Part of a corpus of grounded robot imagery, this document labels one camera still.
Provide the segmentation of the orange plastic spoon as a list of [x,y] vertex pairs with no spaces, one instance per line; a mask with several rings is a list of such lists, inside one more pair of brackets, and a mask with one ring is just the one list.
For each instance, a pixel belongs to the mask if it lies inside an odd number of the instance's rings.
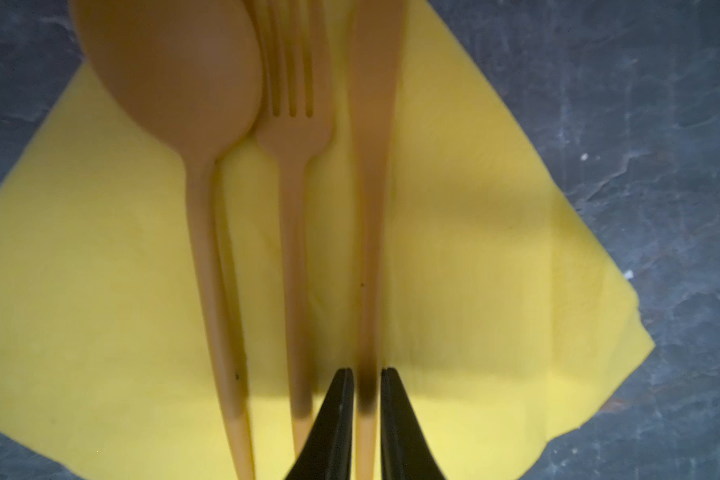
[[242,363],[223,285],[214,186],[220,159],[250,132],[262,100],[259,44],[239,1],[73,1],[81,47],[101,83],[186,171],[195,275],[226,437],[254,477]]

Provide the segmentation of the orange plastic fork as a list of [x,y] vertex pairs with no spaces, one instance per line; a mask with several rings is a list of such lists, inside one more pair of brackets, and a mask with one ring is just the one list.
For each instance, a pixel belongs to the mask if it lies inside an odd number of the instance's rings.
[[255,127],[279,171],[285,342],[294,451],[312,426],[313,361],[308,320],[305,185],[309,162],[334,129],[332,66],[321,1],[249,1],[265,90]]

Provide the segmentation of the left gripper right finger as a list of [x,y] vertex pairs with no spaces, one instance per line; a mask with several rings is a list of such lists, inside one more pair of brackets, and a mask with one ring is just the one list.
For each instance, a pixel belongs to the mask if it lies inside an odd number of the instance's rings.
[[380,385],[382,479],[445,480],[398,371],[383,369]]

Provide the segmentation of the orange plastic knife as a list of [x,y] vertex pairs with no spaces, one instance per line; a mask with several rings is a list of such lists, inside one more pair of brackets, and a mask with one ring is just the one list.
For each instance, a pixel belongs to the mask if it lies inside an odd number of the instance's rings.
[[358,1],[349,39],[348,104],[358,165],[361,313],[357,333],[355,477],[374,477],[380,375],[382,245],[387,167],[405,1]]

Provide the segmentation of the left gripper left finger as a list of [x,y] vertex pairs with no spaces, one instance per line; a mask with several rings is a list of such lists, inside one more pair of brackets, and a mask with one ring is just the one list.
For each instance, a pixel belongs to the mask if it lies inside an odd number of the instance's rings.
[[349,480],[351,476],[354,377],[336,371],[306,443],[286,480]]

